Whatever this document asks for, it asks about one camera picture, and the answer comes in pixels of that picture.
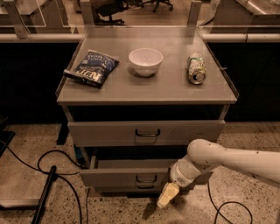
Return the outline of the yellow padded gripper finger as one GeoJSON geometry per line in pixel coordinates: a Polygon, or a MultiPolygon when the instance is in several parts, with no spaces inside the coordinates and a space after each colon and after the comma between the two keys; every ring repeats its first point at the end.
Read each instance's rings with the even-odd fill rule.
{"type": "Polygon", "coordinates": [[[163,208],[179,193],[179,186],[175,183],[166,183],[161,192],[157,206],[163,208]]]}

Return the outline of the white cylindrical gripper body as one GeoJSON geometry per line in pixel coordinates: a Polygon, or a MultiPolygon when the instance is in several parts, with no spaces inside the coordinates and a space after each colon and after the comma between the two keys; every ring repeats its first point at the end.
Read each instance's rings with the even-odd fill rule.
{"type": "Polygon", "coordinates": [[[179,187],[187,187],[200,174],[201,171],[194,165],[193,161],[188,156],[184,156],[171,166],[170,180],[179,187]]]}

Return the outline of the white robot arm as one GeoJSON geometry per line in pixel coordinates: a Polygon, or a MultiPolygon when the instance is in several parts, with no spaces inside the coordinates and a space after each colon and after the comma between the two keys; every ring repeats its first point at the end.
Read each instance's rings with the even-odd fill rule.
{"type": "Polygon", "coordinates": [[[225,166],[269,185],[280,184],[279,152],[230,149],[205,139],[195,139],[188,144],[186,155],[171,166],[169,181],[164,185],[157,206],[167,206],[179,193],[179,188],[188,187],[197,177],[218,166],[225,166]]]}

